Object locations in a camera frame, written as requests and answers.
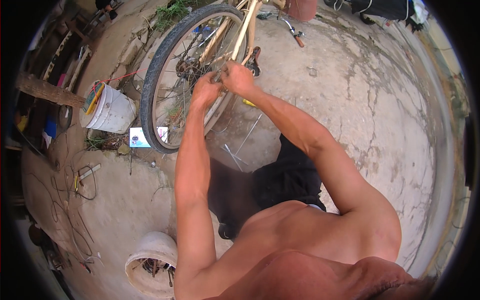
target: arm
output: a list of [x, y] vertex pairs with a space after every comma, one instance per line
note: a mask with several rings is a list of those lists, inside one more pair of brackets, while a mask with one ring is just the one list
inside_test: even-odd
[[388, 200], [358, 172], [331, 133], [301, 109], [264, 93], [253, 85], [251, 72], [229, 61], [221, 74], [224, 86], [261, 109], [295, 146], [317, 167], [318, 173], [341, 215], [361, 219], [362, 228], [382, 228], [400, 246], [400, 221]]
[[195, 290], [193, 279], [216, 261], [207, 202], [210, 158], [204, 138], [205, 111], [218, 98], [222, 88], [222, 84], [212, 83], [215, 74], [207, 73], [195, 85], [175, 165], [178, 245], [175, 296], [178, 299], [189, 298], [189, 290]]

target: bicycle wheel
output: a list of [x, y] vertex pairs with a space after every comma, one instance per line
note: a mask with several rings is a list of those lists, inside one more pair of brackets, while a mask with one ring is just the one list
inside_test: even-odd
[[[219, 70], [228, 59], [242, 19], [242, 12], [232, 6], [207, 5], [183, 18], [160, 44], [140, 98], [142, 129], [153, 149], [165, 154], [178, 151], [195, 83], [205, 73]], [[246, 35], [237, 61], [244, 58], [247, 41]], [[205, 134], [232, 98], [233, 94], [222, 93], [211, 105], [204, 119]]]

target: handlebar grip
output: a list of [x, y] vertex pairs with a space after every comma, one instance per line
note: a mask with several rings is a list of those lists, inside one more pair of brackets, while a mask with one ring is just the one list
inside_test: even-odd
[[297, 41], [297, 43], [299, 44], [300, 48], [303, 48], [305, 47], [305, 45], [302, 43], [302, 41], [300, 40], [300, 37], [299, 36], [294, 36], [295, 40]]

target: dirt ground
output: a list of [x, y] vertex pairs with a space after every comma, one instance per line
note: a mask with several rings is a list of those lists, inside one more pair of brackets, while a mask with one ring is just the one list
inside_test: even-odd
[[[119, 17], [102, 36], [83, 73], [79, 95], [93, 80], [108, 78], [116, 68], [120, 53], [115, 49], [137, 24], [138, 15], [133, 12], [156, 3], [132, 0], [120, 8]], [[262, 7], [264, 11], [272, 9]], [[441, 99], [426, 71], [425, 58], [417, 56], [396, 31], [404, 30], [402, 34], [409, 34], [412, 39], [415, 36], [402, 29], [402, 25], [389, 29], [395, 32], [365, 25], [349, 9], [344, 5], [335, 12], [320, 0], [314, 19], [304, 23], [292, 20], [296, 30], [306, 34], [302, 38], [305, 48], [298, 47], [285, 23], [257, 20], [255, 45], [262, 49], [259, 64], [263, 72], [255, 83], [326, 126], [362, 176], [392, 203], [403, 234], [397, 263], [408, 270], [416, 258], [429, 216], [435, 162], [449, 159], [438, 157], [435, 151], [439, 127], [443, 126], [437, 112]], [[315, 68], [317, 75], [310, 76], [307, 67]], [[139, 99], [135, 90], [127, 93], [132, 99]], [[220, 146], [227, 143], [236, 152], [261, 112], [243, 104], [241, 99], [233, 110], [232, 107], [233, 103], [213, 128], [217, 132], [226, 129], [222, 133], [209, 132], [206, 142], [212, 157], [237, 168]], [[84, 151], [86, 130], [80, 127], [77, 110], [73, 116], [72, 126], [52, 144], [52, 160], [59, 162], [59, 171], [45, 171], [48, 166], [44, 161], [24, 151], [27, 208], [71, 260], [72, 268], [65, 269], [63, 274], [78, 299], [150, 299], [130, 285], [124, 265], [145, 233], [163, 231], [176, 239], [172, 187], [177, 155], [164, 156], [151, 149], [140, 149], [134, 152], [130, 163], [128, 155], [120, 156], [115, 151]], [[242, 165], [243, 171], [254, 171], [273, 162], [280, 149], [279, 135], [271, 120], [263, 115], [238, 153], [248, 163]], [[95, 177], [86, 178], [79, 190], [87, 198], [95, 198], [75, 198], [71, 193], [70, 201], [64, 202], [68, 196], [64, 190], [74, 176], [72, 169], [76, 172], [97, 164], [101, 164], [101, 169]], [[335, 212], [323, 186], [320, 196], [327, 210]], [[218, 236], [218, 222], [213, 215], [212, 221], [220, 257], [231, 242]], [[91, 259], [92, 274], [76, 261], [89, 255], [101, 260]], [[162, 280], [168, 280], [166, 274]]]

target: wooden beam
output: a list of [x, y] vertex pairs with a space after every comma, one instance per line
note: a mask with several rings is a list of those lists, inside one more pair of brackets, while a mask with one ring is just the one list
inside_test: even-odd
[[85, 102], [85, 98], [61, 87], [51, 85], [46, 81], [36, 78], [33, 74], [29, 75], [27, 72], [20, 72], [18, 74], [15, 87], [26, 94], [60, 105], [64, 104], [81, 108]]

